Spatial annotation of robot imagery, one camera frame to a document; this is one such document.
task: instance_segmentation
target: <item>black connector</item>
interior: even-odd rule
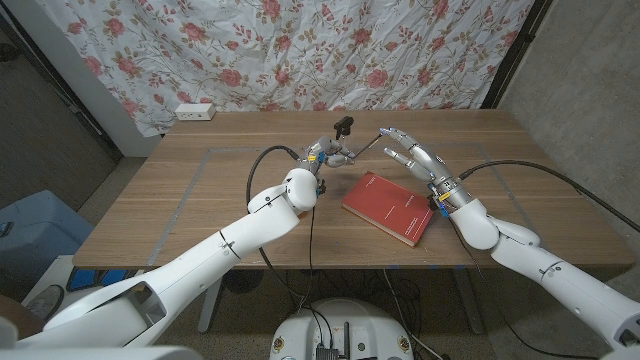
[[[351,134],[351,125],[353,125],[353,122],[354,120],[351,116],[345,116],[333,125],[333,128],[336,130],[336,140],[339,140],[340,136]]]

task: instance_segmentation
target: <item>white wall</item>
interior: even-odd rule
[[[9,10],[67,81],[124,156],[145,157],[160,136],[143,137],[122,105],[109,93],[34,0],[4,0]]]

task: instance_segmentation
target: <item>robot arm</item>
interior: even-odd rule
[[[15,348],[152,344],[193,299],[243,257],[298,225],[298,215],[316,204],[320,165],[323,161],[335,167],[353,164],[350,154],[328,137],[320,138],[281,185],[263,190],[251,200],[248,215],[170,263],[82,298],[52,318],[43,332],[17,342]]]
[[[393,128],[380,131],[413,155],[408,159],[385,149],[387,155],[429,183],[442,209],[446,209],[445,201],[455,209],[451,219],[470,246],[491,250],[496,262],[540,284],[612,349],[640,342],[640,304],[538,247],[540,238],[531,230],[487,215],[480,200],[473,199],[459,179],[453,178],[444,161],[411,136]]]

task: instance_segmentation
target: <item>red book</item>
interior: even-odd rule
[[[433,215],[426,197],[370,171],[342,199],[342,207],[411,247]]]

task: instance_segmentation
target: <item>electrical outlet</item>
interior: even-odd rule
[[[180,104],[176,109],[178,120],[211,120],[215,113],[213,104]]]

